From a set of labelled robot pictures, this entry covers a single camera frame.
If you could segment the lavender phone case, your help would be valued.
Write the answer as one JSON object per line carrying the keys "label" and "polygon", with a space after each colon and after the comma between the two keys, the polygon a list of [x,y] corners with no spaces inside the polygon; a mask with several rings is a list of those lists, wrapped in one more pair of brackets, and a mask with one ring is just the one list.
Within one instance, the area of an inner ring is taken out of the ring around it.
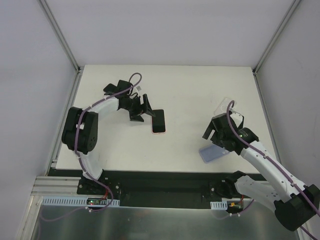
{"label": "lavender phone case", "polygon": [[215,144],[211,144],[206,147],[200,148],[198,152],[201,159],[206,164],[220,159],[230,153],[228,150]]}

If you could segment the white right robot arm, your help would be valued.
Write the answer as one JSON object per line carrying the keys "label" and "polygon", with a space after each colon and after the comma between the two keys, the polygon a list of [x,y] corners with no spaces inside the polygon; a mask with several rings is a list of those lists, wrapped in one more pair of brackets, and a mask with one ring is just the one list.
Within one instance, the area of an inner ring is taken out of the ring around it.
{"label": "white right robot arm", "polygon": [[294,232],[319,214],[320,190],[314,184],[306,185],[274,160],[258,136],[243,125],[241,114],[228,111],[214,116],[202,137],[248,161],[270,186],[236,171],[216,190],[224,198],[244,195],[257,201],[270,209],[283,227]]}

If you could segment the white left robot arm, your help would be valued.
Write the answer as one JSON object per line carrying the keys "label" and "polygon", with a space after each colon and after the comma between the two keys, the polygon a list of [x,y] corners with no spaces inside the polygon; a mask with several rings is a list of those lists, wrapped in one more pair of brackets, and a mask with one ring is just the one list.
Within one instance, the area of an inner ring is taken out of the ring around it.
{"label": "white left robot arm", "polygon": [[95,150],[99,121],[120,109],[128,111],[129,120],[134,122],[144,122],[143,114],[155,116],[148,95],[133,92],[136,86],[125,80],[119,80],[117,85],[110,83],[103,89],[102,99],[84,109],[73,106],[68,110],[61,141],[76,155],[83,176],[90,180],[88,188],[96,195],[106,188],[105,181],[100,179],[103,169]]}

